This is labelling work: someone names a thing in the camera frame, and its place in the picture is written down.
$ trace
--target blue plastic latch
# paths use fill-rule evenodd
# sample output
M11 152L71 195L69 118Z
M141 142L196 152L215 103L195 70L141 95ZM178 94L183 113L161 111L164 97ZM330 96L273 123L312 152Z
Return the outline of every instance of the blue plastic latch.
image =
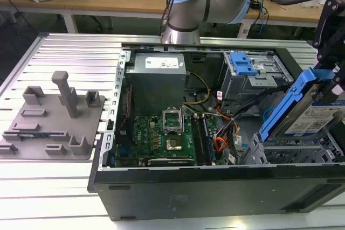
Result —
M252 66L252 61L247 57L244 52L231 52L230 62L236 69L237 75L257 75Z

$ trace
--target aluminum extrusion table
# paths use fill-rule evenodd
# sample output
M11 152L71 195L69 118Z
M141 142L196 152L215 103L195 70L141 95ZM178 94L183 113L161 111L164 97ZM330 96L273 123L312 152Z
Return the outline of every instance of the aluminum extrusion table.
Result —
M37 38L0 87L0 131L6 130L29 85L57 94L55 70L83 94L109 99L122 43L159 43L155 36L50 34ZM315 51L305 41L202 38L203 44L286 47L303 69ZM98 132L104 130L104 105ZM345 194L308 214L112 222L97 194L86 190L92 158L79 162L0 161L0 229L345 229Z

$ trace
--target robotic arm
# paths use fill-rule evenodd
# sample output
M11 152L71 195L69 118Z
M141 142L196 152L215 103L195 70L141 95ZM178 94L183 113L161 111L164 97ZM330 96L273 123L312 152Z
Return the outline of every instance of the robotic arm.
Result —
M239 23L250 0L170 0L170 15L162 42L200 44L199 23Z

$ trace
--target blue bracket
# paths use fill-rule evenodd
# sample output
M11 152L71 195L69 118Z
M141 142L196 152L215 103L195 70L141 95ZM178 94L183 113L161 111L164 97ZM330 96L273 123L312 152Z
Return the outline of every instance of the blue bracket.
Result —
M279 103L271 116L264 122L260 128L260 134L263 141L270 136L270 131L284 115L287 109L296 105L303 98L303 89L312 81L332 80L334 73L328 69L311 69L303 71L296 82L292 85L283 100Z
M237 75L257 75L252 61L244 52L230 52L230 63L235 67Z

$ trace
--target computer case side panel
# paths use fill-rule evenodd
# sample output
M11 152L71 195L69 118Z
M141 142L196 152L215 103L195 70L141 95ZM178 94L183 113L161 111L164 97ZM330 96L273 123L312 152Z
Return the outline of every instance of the computer case side panel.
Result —
M345 166L97 171L113 221L310 212L345 191Z

